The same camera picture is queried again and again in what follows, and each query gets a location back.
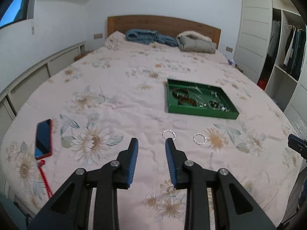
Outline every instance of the bolt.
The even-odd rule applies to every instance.
[[[186,166],[193,166],[193,165],[194,165],[194,162],[191,161],[191,160],[186,160],[186,161],[185,161],[185,165],[186,165]]]
[[[228,170],[227,169],[220,169],[220,174],[221,175],[228,175]]]
[[[84,174],[84,169],[82,169],[82,168],[77,169],[76,170],[76,174],[77,175],[83,175]]]
[[[117,161],[117,160],[111,161],[112,167],[117,167],[118,165],[119,165],[119,161]]]

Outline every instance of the wardrobe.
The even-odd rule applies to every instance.
[[[305,22],[291,0],[242,0],[234,61],[254,83],[263,82],[264,91],[285,113],[299,136],[307,139],[305,40]]]

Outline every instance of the red phone case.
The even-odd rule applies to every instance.
[[[42,155],[40,157],[36,157],[35,158],[36,160],[40,160],[40,159],[43,159],[45,157],[48,157],[48,156],[52,155],[52,141],[51,141],[51,136],[52,136],[52,120],[51,119],[47,119],[45,121],[42,121],[41,123],[46,122],[48,120],[50,120],[50,125],[49,125],[49,147],[50,147],[50,151],[49,151],[49,153],[47,153],[45,155]]]

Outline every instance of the green tray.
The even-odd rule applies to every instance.
[[[230,109],[230,111],[229,112],[219,111],[219,110],[214,110],[210,107],[201,108],[199,104],[197,104],[197,107],[189,105],[178,105],[178,99],[174,98],[174,96],[172,95],[173,89],[177,87],[187,88],[188,86],[197,86],[203,93],[200,96],[200,98],[205,103],[207,103],[207,101],[209,100],[216,100],[216,98],[213,95],[211,95],[211,91],[217,92],[217,95],[221,103],[223,103],[224,106]],[[191,99],[195,99],[195,96],[191,93],[189,97]],[[217,86],[193,83],[182,80],[174,80],[174,79],[167,80],[167,107],[169,113],[180,113],[180,114],[189,114],[189,115],[197,115],[205,117],[219,117],[226,119],[236,119],[239,116],[239,112],[237,111],[231,100],[227,97],[222,88]]]

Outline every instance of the smartphone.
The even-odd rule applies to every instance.
[[[35,141],[35,159],[39,160],[52,155],[52,121],[46,121],[37,124]]]

